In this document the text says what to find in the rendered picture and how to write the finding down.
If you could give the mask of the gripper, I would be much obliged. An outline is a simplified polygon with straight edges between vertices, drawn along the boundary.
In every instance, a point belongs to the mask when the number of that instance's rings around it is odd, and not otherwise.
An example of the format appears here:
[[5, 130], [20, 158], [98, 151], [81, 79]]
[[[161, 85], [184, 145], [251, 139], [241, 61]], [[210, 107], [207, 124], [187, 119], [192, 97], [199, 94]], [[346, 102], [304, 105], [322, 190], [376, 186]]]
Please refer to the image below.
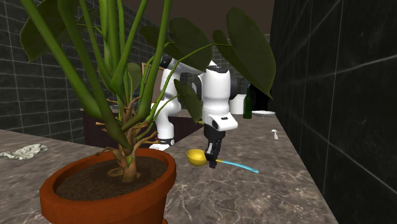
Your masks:
[[205, 150], [206, 160], [210, 160], [210, 168], [215, 169], [219, 151], [221, 149], [222, 139], [225, 137], [225, 131], [218, 131], [214, 127], [205, 124], [204, 136], [208, 140], [208, 146]]

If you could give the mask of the yellow ladle with blue handle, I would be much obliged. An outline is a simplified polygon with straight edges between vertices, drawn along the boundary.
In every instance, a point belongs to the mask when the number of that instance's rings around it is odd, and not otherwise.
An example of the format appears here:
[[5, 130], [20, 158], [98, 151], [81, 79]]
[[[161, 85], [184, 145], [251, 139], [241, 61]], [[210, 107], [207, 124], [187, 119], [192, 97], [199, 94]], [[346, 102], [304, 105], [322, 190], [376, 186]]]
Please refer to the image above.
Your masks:
[[[190, 149], [186, 152], [186, 156], [187, 156], [187, 161], [197, 167], [206, 165], [209, 163], [209, 161], [206, 159], [205, 157], [205, 153], [203, 150], [199, 150], [199, 149]], [[234, 165], [243, 169], [247, 169], [249, 171], [255, 172], [255, 173], [259, 173], [259, 170], [256, 170], [252, 167], [248, 167], [242, 164], [238, 164], [238, 163], [234, 163], [234, 162], [229, 162], [226, 160], [220, 160], [220, 159], [216, 159], [217, 162], [220, 163], [224, 163], [224, 164], [228, 164], [228, 165]]]

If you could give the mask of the white round container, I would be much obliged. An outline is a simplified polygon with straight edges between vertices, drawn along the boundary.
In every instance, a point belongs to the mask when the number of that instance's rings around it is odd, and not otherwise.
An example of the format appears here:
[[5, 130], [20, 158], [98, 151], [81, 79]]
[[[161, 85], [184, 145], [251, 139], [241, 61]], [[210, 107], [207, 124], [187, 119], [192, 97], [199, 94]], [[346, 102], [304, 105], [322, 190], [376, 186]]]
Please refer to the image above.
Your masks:
[[229, 111], [233, 115], [242, 115], [244, 113], [244, 99], [246, 94], [237, 94], [232, 100], [229, 100]]

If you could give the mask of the dark green bottle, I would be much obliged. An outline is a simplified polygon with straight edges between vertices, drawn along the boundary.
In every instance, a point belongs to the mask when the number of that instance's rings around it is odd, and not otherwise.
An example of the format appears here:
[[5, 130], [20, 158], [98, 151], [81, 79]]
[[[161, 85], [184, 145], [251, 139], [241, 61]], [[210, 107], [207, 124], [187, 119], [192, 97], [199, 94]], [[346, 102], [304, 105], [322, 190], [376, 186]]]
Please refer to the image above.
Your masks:
[[244, 112], [243, 112], [243, 118], [244, 119], [252, 119], [252, 102], [251, 102], [251, 96], [250, 96], [250, 88], [246, 88], [246, 96], [244, 99]]

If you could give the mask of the black tall block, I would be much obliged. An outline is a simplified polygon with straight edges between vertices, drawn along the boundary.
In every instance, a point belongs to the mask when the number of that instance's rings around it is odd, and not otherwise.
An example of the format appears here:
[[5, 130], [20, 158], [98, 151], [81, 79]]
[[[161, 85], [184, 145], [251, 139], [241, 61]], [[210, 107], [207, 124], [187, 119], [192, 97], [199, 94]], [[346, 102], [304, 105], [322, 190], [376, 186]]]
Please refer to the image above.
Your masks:
[[267, 111], [269, 97], [261, 90], [255, 87], [252, 83], [249, 85], [249, 95], [251, 98], [252, 111]]

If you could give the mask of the potted plant in terracotta pot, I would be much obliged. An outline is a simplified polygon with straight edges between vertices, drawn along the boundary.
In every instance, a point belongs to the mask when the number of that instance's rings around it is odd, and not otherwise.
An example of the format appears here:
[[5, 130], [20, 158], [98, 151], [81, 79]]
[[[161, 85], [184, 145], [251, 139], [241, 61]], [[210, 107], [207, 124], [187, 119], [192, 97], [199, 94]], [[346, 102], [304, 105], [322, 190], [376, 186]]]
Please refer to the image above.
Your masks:
[[[186, 18], [171, 18], [172, 0], [164, 0], [160, 27], [139, 25], [148, 0], [141, 0], [129, 32], [124, 31], [121, 0], [99, 0], [88, 8], [85, 0], [20, 0], [28, 19], [20, 33], [29, 60], [52, 53], [69, 80], [84, 111], [102, 120], [101, 125], [117, 148], [105, 147], [95, 155], [73, 162], [52, 174], [39, 191], [42, 215], [53, 224], [167, 224], [166, 197], [176, 180], [176, 162], [166, 152], [151, 149], [158, 142], [155, 118], [164, 98], [161, 90], [152, 103], [153, 87], [164, 54], [205, 72], [212, 51], [220, 54], [264, 94], [269, 94], [276, 66], [269, 42], [258, 24], [240, 8], [226, 16], [227, 30], [208, 38]], [[193, 96], [196, 76], [182, 73], [174, 81], [180, 104], [191, 118], [199, 118], [203, 103]], [[70, 200], [57, 188], [70, 176], [106, 160], [117, 167], [106, 179], [119, 178], [131, 186], [144, 178], [137, 161], [161, 161], [165, 172], [154, 182], [133, 192], [108, 199]]]

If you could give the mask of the dark brown cabinet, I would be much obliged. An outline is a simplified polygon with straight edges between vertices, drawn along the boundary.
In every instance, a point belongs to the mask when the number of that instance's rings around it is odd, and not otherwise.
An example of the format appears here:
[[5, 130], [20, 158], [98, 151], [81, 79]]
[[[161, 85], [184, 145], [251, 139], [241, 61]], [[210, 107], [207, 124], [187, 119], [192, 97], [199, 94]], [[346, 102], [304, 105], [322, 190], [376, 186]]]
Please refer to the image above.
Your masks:
[[[108, 136], [107, 133], [103, 132], [103, 125], [96, 125], [96, 122], [102, 123], [102, 120], [94, 118], [87, 115], [84, 111], [83, 113], [83, 126], [84, 126], [84, 136], [85, 144], [89, 146], [96, 146], [100, 148], [105, 148], [107, 146], [117, 148], [118, 143]], [[193, 119], [189, 116], [186, 109], [182, 109], [178, 114], [171, 115], [169, 121], [174, 126], [174, 141], [177, 143], [183, 138], [189, 136], [195, 131], [201, 129], [203, 125], [195, 123]]]

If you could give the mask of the crumpled white cloth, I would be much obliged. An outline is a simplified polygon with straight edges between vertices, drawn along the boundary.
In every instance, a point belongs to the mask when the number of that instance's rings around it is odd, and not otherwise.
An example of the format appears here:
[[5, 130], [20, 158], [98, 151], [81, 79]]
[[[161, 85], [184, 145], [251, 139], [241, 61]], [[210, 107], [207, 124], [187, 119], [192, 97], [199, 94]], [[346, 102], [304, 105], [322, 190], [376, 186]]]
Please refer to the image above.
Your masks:
[[0, 158], [8, 160], [29, 160], [38, 153], [46, 152], [48, 147], [43, 144], [31, 144], [16, 151], [5, 151], [0, 153]]

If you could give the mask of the wooden framed wall picture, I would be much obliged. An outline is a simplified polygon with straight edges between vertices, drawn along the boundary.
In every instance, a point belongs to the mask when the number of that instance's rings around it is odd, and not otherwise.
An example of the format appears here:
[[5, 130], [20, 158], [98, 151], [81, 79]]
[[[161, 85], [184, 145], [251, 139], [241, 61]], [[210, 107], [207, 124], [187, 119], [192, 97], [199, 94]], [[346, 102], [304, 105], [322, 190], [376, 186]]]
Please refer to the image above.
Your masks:
[[154, 84], [154, 87], [153, 87], [152, 103], [156, 102], [158, 96], [161, 93], [161, 89], [160, 88], [161, 88], [161, 81], [162, 81], [163, 72], [164, 72], [164, 68], [159, 67], [158, 68], [158, 74], [157, 74], [157, 77], [156, 77], [156, 81], [155, 81], [155, 84]]

